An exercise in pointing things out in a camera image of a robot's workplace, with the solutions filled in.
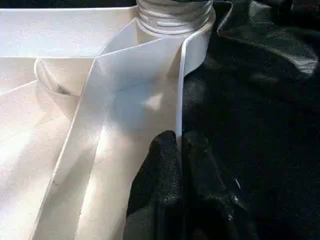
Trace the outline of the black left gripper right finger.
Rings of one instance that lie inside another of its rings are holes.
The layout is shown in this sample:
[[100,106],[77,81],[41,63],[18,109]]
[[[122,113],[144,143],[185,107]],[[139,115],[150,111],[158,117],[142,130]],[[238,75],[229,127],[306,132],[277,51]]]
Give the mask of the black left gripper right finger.
[[240,192],[224,175],[205,136],[181,139],[186,232],[190,240],[258,240],[256,223]]

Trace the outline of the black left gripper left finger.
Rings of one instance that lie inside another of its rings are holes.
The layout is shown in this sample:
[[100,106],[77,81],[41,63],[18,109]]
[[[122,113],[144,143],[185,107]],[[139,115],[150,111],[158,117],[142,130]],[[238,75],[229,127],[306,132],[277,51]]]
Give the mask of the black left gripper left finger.
[[158,134],[132,182],[123,239],[181,239],[183,187],[179,163],[175,133]]

